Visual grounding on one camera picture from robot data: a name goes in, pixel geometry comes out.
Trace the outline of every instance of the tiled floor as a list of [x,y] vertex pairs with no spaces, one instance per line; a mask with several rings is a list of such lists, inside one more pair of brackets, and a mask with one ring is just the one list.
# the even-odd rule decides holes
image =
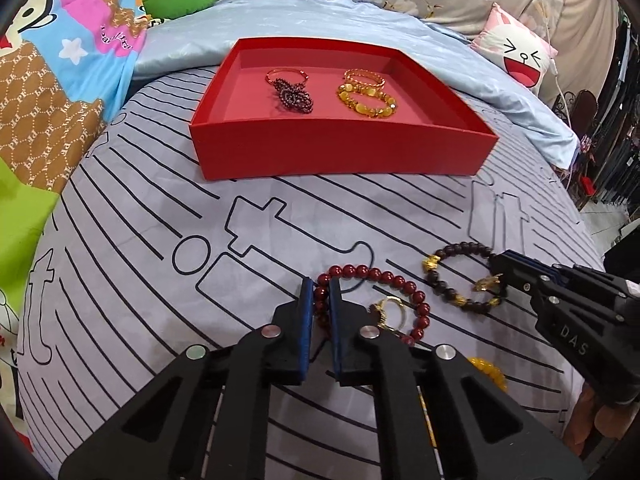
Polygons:
[[626,208],[611,204],[589,202],[580,215],[600,256],[612,247],[613,241],[620,236],[620,228],[628,221]]

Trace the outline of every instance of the colorful blanket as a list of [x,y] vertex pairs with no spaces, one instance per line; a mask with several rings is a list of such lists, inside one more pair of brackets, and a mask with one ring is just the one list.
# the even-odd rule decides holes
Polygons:
[[140,2],[26,0],[0,37],[0,402],[21,433],[17,314],[33,288],[36,244],[72,171],[124,102],[145,37]]

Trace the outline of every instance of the open box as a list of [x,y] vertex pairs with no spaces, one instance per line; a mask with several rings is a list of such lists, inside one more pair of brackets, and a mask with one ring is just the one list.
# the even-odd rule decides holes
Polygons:
[[[310,114],[284,108],[267,72],[309,76]],[[396,113],[372,119],[340,101],[344,72],[386,80]],[[291,82],[300,75],[282,72]],[[367,105],[380,101],[354,93]],[[476,174],[498,137],[444,83],[399,50],[316,38],[238,40],[190,124],[207,180],[320,173]]]

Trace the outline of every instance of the white star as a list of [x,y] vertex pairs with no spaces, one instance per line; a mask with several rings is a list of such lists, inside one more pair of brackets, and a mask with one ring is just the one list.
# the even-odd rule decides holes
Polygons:
[[75,38],[73,41],[62,40],[62,50],[58,57],[70,59],[71,63],[77,65],[80,63],[80,58],[86,55],[87,51],[82,48],[82,40],[80,38]]

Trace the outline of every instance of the gray bed sheet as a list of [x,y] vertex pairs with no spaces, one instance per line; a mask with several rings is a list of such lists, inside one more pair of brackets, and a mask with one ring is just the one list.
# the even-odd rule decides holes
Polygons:
[[[548,264],[601,268],[548,164],[500,112],[468,96],[500,137],[473,177],[205,181],[188,121],[214,72],[174,73],[137,92],[82,160],[46,224],[18,362],[31,442],[54,476],[187,346],[236,343],[296,297],[301,276],[332,264],[374,265],[422,286],[425,254],[476,240],[497,253],[511,248]],[[443,279],[465,295],[487,275],[477,258],[447,265]],[[424,343],[449,343],[493,362],[510,395],[560,434],[581,379],[536,333],[527,297],[510,290],[505,304],[477,316],[422,288],[433,314]],[[367,305],[385,294],[363,283],[346,298]],[[321,341],[314,329],[313,354]],[[339,388],[330,369],[324,347],[303,386],[273,389],[268,479],[380,477],[372,397]]]

